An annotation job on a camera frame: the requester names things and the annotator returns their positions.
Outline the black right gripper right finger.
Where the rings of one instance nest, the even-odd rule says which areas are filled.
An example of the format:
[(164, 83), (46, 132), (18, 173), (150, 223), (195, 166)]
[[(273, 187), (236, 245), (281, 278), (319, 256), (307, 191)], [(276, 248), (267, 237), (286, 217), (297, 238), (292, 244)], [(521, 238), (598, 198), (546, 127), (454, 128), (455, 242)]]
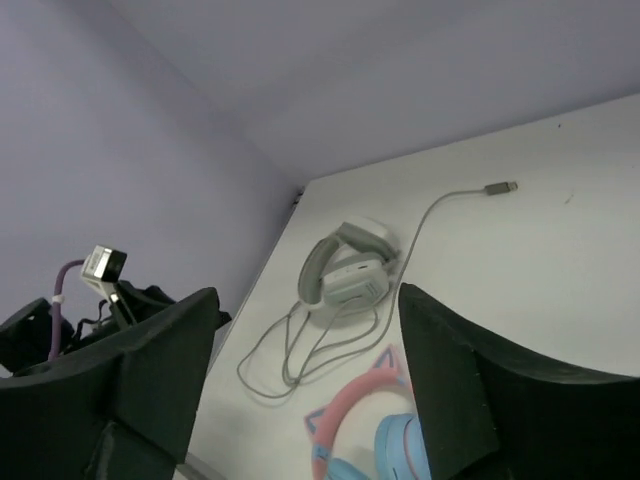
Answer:
[(635, 479), (639, 381), (536, 353), (411, 284), (398, 311), (436, 479)]

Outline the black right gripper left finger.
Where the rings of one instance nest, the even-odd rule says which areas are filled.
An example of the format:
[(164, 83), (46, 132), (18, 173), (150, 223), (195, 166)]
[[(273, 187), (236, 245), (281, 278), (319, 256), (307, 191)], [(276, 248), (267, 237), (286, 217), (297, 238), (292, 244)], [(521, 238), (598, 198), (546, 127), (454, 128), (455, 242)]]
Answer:
[(217, 291), (1, 381), (4, 479), (170, 479), (184, 462)]

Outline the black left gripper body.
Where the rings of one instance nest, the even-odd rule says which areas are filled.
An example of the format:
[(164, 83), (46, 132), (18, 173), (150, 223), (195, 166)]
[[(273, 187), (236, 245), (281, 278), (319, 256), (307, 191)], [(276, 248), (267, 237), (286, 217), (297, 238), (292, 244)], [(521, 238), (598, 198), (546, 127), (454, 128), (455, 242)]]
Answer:
[(54, 305), (39, 298), (1, 324), (1, 365), (11, 373), (40, 373), (63, 363), (117, 360), (125, 372), (207, 369), (216, 331), (231, 320), (218, 292), (202, 289), (180, 301), (152, 285), (115, 284), (96, 319), (77, 326), (60, 320), (59, 354), (48, 358)]

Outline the pink blue cat-ear headphones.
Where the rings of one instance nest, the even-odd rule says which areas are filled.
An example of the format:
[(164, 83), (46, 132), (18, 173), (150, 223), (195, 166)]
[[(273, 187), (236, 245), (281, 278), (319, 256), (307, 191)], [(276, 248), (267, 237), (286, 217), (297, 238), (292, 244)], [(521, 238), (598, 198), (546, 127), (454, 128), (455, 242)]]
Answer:
[(304, 417), (313, 479), (430, 479), (413, 388), (402, 356), (385, 347), (368, 370)]

